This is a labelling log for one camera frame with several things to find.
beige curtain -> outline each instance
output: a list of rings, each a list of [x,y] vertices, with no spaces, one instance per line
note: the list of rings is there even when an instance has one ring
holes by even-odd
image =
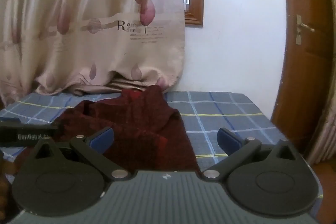
[[[173,86],[184,61],[183,0],[0,0],[0,94]]]
[[[332,0],[336,30],[336,0]],[[330,159],[336,153],[336,31],[334,32],[333,73],[330,92],[316,132],[306,153],[309,164]]]

yellow stripe on sheet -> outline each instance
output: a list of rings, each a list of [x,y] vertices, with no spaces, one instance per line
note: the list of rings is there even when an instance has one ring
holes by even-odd
[[[27,103],[23,101],[17,101],[21,104],[25,105],[31,105],[31,106],[39,106],[39,107],[45,107],[45,108],[53,108],[53,109],[65,109],[65,108],[73,108],[72,106],[67,106],[67,107],[57,107],[57,106],[43,106],[43,105],[38,105],[38,104],[33,104],[33,103]],[[257,115],[263,115],[263,113],[254,113],[254,114],[184,114],[181,113],[182,116],[257,116]]]
[[[67,106],[67,107],[57,107],[57,106],[43,106],[43,105],[37,105],[37,104],[33,104],[33,103],[27,103],[27,102],[22,102],[22,101],[17,101],[21,104],[25,104],[25,105],[31,105],[31,106],[39,106],[39,107],[45,107],[45,108],[53,108],[53,109],[64,109],[64,108],[73,108],[72,106]]]
[[[254,113],[254,114],[183,114],[182,116],[257,116],[264,115],[263,113]]]
[[[196,158],[197,159],[201,159],[201,158],[212,158],[212,157],[214,157],[214,156],[216,156],[216,157],[227,157],[227,154],[226,153],[223,153],[223,154],[214,154],[214,155],[212,155],[212,154],[204,154],[204,155],[196,155]]]

door handle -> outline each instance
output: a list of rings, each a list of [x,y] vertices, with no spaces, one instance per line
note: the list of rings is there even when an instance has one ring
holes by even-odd
[[[301,28],[305,28],[311,32],[315,32],[315,30],[308,25],[302,22],[302,17],[300,15],[296,15],[296,44],[301,45],[302,36],[301,36]]]

plaid bedsheet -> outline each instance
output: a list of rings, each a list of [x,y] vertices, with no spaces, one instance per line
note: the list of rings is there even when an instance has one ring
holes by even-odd
[[[116,98],[118,93],[76,97],[61,93],[42,96],[32,93],[0,111],[0,117],[18,117],[22,123],[51,123],[65,109],[75,107],[83,100],[98,101]],[[275,144],[285,136],[268,120],[259,108],[243,94],[227,92],[168,92],[169,106],[180,111],[185,130],[193,146],[199,167],[205,170],[224,160],[226,153],[217,144],[221,127],[235,132],[241,138],[254,137],[264,144]],[[5,158],[14,161],[21,147],[2,148]],[[322,200],[319,183],[317,212]]]

black handle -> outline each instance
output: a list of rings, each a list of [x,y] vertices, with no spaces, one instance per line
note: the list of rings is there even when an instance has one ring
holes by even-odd
[[[62,132],[60,124],[22,124],[15,120],[0,122],[0,147],[34,146],[43,137]]]
[[[0,124],[2,122],[18,122],[21,123],[19,118],[7,118],[7,117],[0,117]]]
[[[95,167],[104,177],[108,180],[115,180],[112,172],[116,170],[124,170],[114,162],[110,161],[99,152],[91,149],[85,142],[79,138],[72,138],[70,140],[70,147],[80,156],[81,160]],[[129,179],[130,173],[127,172],[127,176],[120,179]]]

